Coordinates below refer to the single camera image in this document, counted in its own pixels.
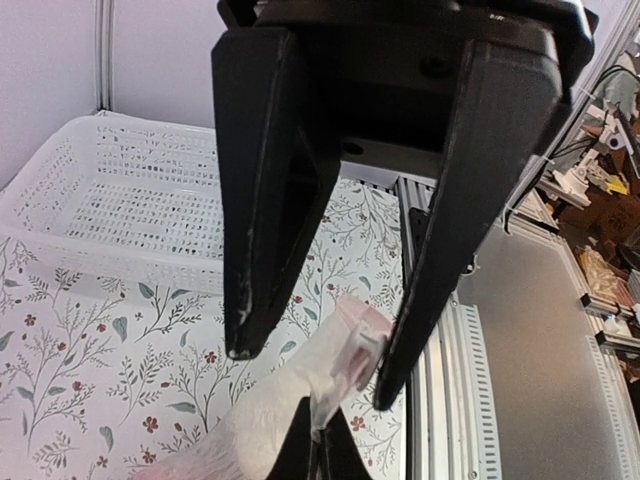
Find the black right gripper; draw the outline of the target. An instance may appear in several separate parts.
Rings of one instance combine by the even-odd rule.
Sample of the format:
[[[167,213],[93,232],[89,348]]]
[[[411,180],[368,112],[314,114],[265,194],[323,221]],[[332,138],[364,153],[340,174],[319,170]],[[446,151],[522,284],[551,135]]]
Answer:
[[[311,173],[379,149],[443,149],[463,57],[485,44],[558,69],[566,111],[594,53],[580,1],[221,1],[217,135],[222,166]]]

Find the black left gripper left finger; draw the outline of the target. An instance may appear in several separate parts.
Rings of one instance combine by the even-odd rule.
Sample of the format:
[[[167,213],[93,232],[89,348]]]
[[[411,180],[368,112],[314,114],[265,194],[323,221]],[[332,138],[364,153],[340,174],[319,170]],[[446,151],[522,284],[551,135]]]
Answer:
[[[267,480],[313,480],[318,477],[319,444],[311,436],[310,399],[303,397]]]

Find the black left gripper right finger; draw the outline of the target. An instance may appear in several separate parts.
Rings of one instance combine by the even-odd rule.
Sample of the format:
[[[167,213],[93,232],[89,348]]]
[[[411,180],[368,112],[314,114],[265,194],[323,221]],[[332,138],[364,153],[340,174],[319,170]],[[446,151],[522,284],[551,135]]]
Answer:
[[[349,424],[338,409],[320,431],[319,478],[322,480],[371,480]]]

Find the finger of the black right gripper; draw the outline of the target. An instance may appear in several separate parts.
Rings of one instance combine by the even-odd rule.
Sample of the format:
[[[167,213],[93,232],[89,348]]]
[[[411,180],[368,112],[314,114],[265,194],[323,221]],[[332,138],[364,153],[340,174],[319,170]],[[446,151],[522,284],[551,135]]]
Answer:
[[[232,29],[211,53],[224,213],[225,349],[256,358],[279,323],[340,170],[298,37]]]
[[[375,409],[388,410],[409,379],[561,96],[559,68],[548,57],[487,42],[466,47],[444,165],[377,377]]]

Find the clear zip top bag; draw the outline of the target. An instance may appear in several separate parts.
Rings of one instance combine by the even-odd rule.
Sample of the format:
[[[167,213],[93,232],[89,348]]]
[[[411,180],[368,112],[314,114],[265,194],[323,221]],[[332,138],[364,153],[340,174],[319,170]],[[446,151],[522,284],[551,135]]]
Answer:
[[[354,391],[369,383],[392,323],[344,295],[296,353],[258,382],[195,446],[137,473],[139,479],[264,479],[271,471],[303,397],[311,436],[323,430]]]

